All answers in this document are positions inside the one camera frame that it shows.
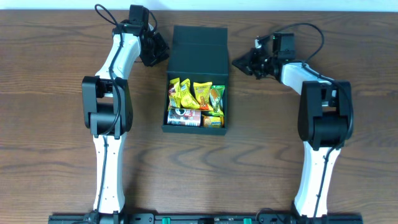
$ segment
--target black box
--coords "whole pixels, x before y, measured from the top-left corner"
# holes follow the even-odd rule
[[[167,68],[166,104],[162,130],[166,133],[225,135],[228,127],[228,30],[227,28],[174,26],[172,53]],[[195,97],[193,83],[213,82],[224,85],[223,128],[203,128],[167,124],[169,83],[180,78],[191,81],[191,94]]]

